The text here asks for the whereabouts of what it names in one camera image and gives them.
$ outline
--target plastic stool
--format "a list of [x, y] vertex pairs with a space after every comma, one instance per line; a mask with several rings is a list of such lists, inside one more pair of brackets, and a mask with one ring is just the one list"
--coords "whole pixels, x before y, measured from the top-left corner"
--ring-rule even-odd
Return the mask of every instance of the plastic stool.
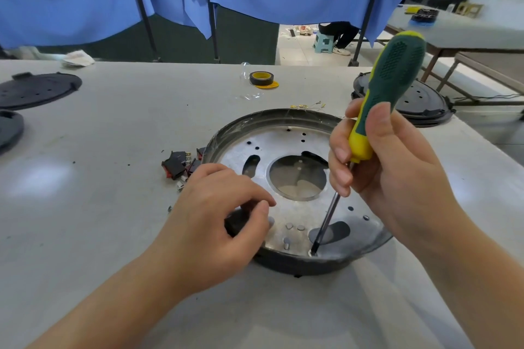
[[320, 32], [317, 33], [315, 43], [313, 44], [315, 53], [332, 53], [333, 52], [333, 36], [322, 35]]

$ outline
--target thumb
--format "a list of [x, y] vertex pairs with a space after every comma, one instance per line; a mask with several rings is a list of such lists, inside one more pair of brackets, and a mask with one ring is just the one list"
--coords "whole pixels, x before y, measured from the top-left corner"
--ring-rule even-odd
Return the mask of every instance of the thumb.
[[413, 157], [393, 130], [389, 102], [380, 102], [371, 108], [366, 119], [366, 135], [383, 168], [405, 164], [406, 159]]
[[260, 201], [249, 216], [249, 220], [230, 242], [228, 258], [234, 263], [234, 267], [246, 266], [257, 253], [269, 231], [269, 203]]

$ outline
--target table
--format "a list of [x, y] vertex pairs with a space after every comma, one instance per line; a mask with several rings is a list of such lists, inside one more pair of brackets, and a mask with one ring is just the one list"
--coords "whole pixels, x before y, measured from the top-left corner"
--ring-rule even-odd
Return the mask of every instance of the table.
[[459, 106], [524, 105], [524, 101], [504, 99], [492, 101], [479, 100], [467, 91], [449, 83], [448, 80], [451, 74], [453, 74], [459, 64], [464, 64], [481, 74], [485, 74], [502, 85], [513, 89], [516, 93], [524, 95], [524, 55], [507, 53], [458, 53], [455, 55], [455, 62], [436, 88], [437, 91], [440, 91], [444, 85], [448, 85], [470, 100], [456, 101], [454, 104]]
[[412, 30], [421, 33], [428, 43], [427, 51], [433, 55], [422, 75], [425, 82], [440, 57], [453, 57], [461, 51], [477, 53], [524, 53], [524, 31], [497, 26], [466, 16], [439, 10], [435, 25], [430, 27], [410, 25], [406, 7], [397, 7], [386, 26], [395, 35]]
[[[74, 71], [78, 92], [20, 111], [26, 132], [0, 156], [2, 349], [24, 347], [152, 242], [177, 197], [160, 166], [169, 151], [204, 146], [258, 110], [321, 100], [341, 115], [360, 72], [252, 68], [271, 70], [280, 87], [255, 89], [236, 65], [97, 62]], [[0, 61], [0, 81], [57, 70], [71, 72], [56, 61]], [[524, 168], [458, 118], [422, 132], [464, 209], [524, 261]], [[417, 259], [390, 240], [320, 277], [251, 264], [182, 302], [142, 347], [471, 346]]]

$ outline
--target forearm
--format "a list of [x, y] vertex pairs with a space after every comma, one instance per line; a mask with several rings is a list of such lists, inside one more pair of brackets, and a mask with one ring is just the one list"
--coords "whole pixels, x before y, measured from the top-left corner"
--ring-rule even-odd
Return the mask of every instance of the forearm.
[[183, 296], [145, 255], [98, 287], [28, 349], [105, 349], [138, 343]]
[[461, 225], [419, 259], [475, 348], [521, 348], [524, 269], [468, 218]]

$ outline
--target floor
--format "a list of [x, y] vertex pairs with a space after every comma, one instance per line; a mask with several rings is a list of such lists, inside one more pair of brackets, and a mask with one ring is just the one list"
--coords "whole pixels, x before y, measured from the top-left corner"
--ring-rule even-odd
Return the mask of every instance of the floor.
[[[347, 66], [352, 58], [351, 56], [346, 57], [334, 53], [316, 54], [313, 48], [315, 35], [297, 35], [296, 37], [292, 37], [289, 28], [293, 28], [293, 25], [280, 26], [276, 65]], [[378, 38], [389, 39], [391, 35], [383, 32]], [[355, 52], [356, 45], [357, 42], [354, 41], [347, 47], [352, 54]], [[383, 46], [378, 43], [375, 43], [373, 48], [371, 48], [368, 42], [362, 44], [358, 61], [363, 72], [370, 71], [373, 62], [378, 57], [382, 48]], [[429, 54], [426, 55], [424, 61], [425, 66], [429, 63], [430, 58], [431, 56]], [[444, 76], [453, 64], [453, 61], [453, 58], [440, 58], [433, 72], [441, 77]], [[463, 65], [458, 66], [449, 81], [468, 91], [470, 94], [483, 97], [514, 93], [514, 91], [505, 88], [498, 82]], [[439, 81], [430, 76], [427, 84], [436, 88]], [[461, 94], [458, 94], [447, 86], [442, 89], [441, 93], [450, 99], [461, 97]], [[524, 97], [519, 97], [515, 100], [524, 100]], [[456, 109], [456, 115], [461, 120], [465, 121], [484, 138], [524, 166], [524, 122], [519, 120], [524, 107], [456, 107]]]

